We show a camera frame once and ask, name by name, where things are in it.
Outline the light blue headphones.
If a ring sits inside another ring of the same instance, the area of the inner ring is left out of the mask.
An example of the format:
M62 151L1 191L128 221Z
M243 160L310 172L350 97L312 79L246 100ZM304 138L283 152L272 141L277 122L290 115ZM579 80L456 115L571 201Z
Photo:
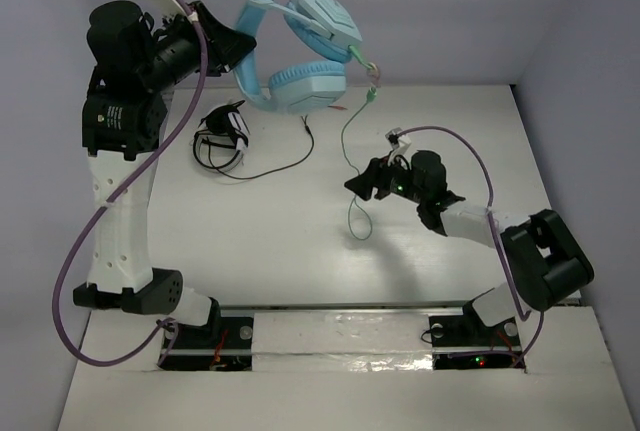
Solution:
M336 104L363 42L338 0L245 0L235 30L257 42L234 69L239 91L255 108L280 114Z

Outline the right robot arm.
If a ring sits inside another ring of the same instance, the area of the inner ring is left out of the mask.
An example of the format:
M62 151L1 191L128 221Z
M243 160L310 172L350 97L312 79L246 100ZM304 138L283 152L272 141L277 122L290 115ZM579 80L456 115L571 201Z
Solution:
M543 313L594 280L593 266L557 212L523 216L472 204L448 189L446 168L435 152L418 151L409 162L373 158L344 187L366 201L391 194L407 199L428 230L498 252L507 266L505 283L472 299L471 313L461 321L472 343L487 342L499 323Z

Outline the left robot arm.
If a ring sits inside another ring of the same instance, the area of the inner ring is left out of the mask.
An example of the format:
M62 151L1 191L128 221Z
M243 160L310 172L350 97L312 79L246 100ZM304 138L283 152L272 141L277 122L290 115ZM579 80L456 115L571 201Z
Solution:
M153 18L130 1L112 1L89 17L88 46L96 60L82 109L94 203L101 216L94 257L75 305L164 315L186 325L200 345L222 333L214 300L187 287L177 270L155 268L148 250L148 206L167 115L165 91L193 73L231 71L256 46L254 38L219 22L200 1L184 15Z

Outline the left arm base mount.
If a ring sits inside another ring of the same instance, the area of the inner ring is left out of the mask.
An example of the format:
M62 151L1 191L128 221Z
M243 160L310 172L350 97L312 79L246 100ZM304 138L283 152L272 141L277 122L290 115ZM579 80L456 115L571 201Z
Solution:
M164 337L158 367L164 371L251 371L254 316L224 312L212 299L204 326L178 325L178 336Z

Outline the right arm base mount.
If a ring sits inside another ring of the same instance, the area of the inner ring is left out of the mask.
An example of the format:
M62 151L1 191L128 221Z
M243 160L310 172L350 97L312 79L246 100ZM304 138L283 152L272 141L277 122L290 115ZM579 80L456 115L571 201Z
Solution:
M460 314L428 318L420 341L430 345L436 370L526 368L514 314L488 325L474 308L480 297L466 302Z

